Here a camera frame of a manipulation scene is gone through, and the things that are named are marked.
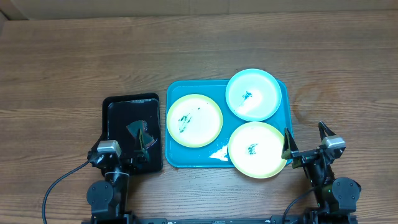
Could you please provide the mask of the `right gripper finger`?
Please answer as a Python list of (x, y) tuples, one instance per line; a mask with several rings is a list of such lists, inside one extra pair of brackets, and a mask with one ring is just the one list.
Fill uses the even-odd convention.
[(320, 121), (318, 123), (318, 129), (319, 129), (321, 140), (323, 140), (326, 137), (335, 135), (335, 133), (323, 121)]
[(284, 143), (282, 148), (281, 158), (295, 159), (298, 156), (299, 149), (294, 141), (294, 138), (288, 128), (284, 129)]

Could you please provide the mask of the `pink and green sponge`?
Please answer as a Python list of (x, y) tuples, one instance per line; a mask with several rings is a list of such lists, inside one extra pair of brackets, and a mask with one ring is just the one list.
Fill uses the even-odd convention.
[(141, 140), (146, 149), (156, 142), (154, 137), (147, 132), (147, 122), (144, 120), (134, 121), (127, 125), (126, 128), (134, 139)]

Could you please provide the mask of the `yellow-green plate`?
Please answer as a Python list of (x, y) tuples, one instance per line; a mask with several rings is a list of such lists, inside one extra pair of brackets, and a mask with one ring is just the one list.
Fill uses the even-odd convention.
[(172, 103), (166, 125), (174, 141), (185, 147), (198, 148), (218, 137), (223, 127), (223, 114), (210, 97), (189, 94)]
[(228, 142), (228, 155), (238, 171), (255, 179), (277, 175), (287, 161), (281, 158), (284, 137), (275, 127), (249, 122), (235, 129)]

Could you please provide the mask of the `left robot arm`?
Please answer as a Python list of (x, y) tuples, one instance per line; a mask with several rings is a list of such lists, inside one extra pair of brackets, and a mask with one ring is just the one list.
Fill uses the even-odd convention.
[(86, 199), (91, 206), (91, 223), (136, 223), (131, 211), (127, 211), (127, 194), (130, 176), (149, 162), (143, 132), (138, 129), (132, 135), (135, 143), (132, 157), (123, 159), (121, 146), (116, 140), (100, 136), (88, 152), (88, 162), (101, 170), (104, 180), (93, 183)]

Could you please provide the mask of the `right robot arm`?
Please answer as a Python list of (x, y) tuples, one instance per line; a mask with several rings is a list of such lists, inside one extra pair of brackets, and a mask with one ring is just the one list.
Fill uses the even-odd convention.
[[(361, 186), (348, 177), (336, 178), (331, 169), (346, 149), (345, 140), (335, 134), (323, 121), (318, 123), (321, 144), (316, 149), (300, 152), (292, 134), (284, 130), (281, 158), (291, 160), (292, 167), (302, 168), (310, 181), (310, 190), (291, 202), (277, 223), (357, 223), (356, 202)], [(288, 216), (289, 210), (299, 200), (313, 193), (316, 208), (307, 208), (302, 215)]]

